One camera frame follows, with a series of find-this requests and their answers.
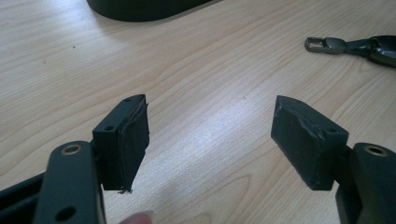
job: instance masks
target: finger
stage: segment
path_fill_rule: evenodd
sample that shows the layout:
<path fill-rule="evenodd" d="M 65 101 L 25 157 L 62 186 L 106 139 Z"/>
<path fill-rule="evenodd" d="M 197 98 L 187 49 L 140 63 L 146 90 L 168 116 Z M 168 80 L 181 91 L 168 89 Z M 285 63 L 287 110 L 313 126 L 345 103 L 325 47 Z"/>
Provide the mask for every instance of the finger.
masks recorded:
<path fill-rule="evenodd" d="M 145 213 L 131 215 L 120 224 L 152 224 L 151 217 Z"/>

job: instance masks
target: clamp jaw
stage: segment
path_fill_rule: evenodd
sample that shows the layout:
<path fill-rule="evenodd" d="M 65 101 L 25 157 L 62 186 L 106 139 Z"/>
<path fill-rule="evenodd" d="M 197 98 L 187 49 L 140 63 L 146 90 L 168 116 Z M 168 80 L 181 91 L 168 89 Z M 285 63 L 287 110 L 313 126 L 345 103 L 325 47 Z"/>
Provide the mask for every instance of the clamp jaw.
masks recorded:
<path fill-rule="evenodd" d="M 149 145 L 145 95 L 121 101 L 89 142 L 55 148 L 47 171 L 0 192 L 0 223 L 106 223 L 102 188 L 131 192 Z"/>
<path fill-rule="evenodd" d="M 309 105 L 277 96 L 271 137 L 305 184 L 335 181 L 341 223 L 396 223 L 396 154 L 381 146 L 347 146 L 348 132 Z"/>

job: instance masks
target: key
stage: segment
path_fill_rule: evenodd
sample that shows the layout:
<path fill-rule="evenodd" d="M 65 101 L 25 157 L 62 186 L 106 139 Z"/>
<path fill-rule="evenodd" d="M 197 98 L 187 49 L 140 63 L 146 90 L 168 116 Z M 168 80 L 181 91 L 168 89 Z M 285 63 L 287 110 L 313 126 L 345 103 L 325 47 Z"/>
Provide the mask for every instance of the key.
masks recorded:
<path fill-rule="evenodd" d="M 366 57 L 375 63 L 396 67 L 395 35 L 379 35 L 349 42 L 334 37 L 308 37 L 305 40 L 304 46 L 309 52 L 328 54 L 348 53 Z"/>

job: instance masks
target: wooden table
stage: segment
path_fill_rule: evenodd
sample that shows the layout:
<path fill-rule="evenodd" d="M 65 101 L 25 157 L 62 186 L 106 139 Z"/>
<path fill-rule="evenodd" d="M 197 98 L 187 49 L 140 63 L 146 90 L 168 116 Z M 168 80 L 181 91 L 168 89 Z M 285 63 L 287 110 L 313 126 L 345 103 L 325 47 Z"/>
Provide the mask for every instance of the wooden table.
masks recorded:
<path fill-rule="evenodd" d="M 0 5 L 0 189 L 92 139 L 123 98 L 148 98 L 134 192 L 106 192 L 108 223 L 339 223 L 270 137 L 276 96 L 307 102 L 348 145 L 396 149 L 396 70 L 307 52 L 308 36 L 396 35 L 396 1 L 224 0 L 162 21 L 104 18 L 84 0 Z"/>

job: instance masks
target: black plastic part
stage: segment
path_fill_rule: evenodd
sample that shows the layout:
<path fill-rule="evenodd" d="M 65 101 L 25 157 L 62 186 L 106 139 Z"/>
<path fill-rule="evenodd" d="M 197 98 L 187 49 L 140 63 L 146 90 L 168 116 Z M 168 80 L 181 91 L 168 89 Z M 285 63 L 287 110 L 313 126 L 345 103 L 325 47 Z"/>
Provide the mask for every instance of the black plastic part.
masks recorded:
<path fill-rule="evenodd" d="M 332 188 L 334 152 L 346 145 L 346 130 L 299 100 L 277 96 L 271 137 L 309 188 Z"/>
<path fill-rule="evenodd" d="M 34 223 L 106 223 L 90 143 L 71 142 L 52 151 Z"/>
<path fill-rule="evenodd" d="M 32 223 L 44 174 L 0 191 L 0 223 Z"/>
<path fill-rule="evenodd" d="M 92 131 L 105 190 L 131 191 L 149 145 L 147 107 L 145 95 L 126 98 Z"/>
<path fill-rule="evenodd" d="M 338 188 L 335 194 L 338 216 L 342 224 L 354 224 L 361 214 L 362 204 L 359 195 L 351 194 Z"/>
<path fill-rule="evenodd" d="M 396 154 L 358 143 L 348 161 L 363 204 L 357 223 L 396 223 Z"/>
<path fill-rule="evenodd" d="M 90 7 L 117 21 L 156 21 L 210 0 L 87 0 Z"/>
<path fill-rule="evenodd" d="M 396 67 L 396 35 L 373 36 L 374 47 L 369 58 L 377 63 Z"/>

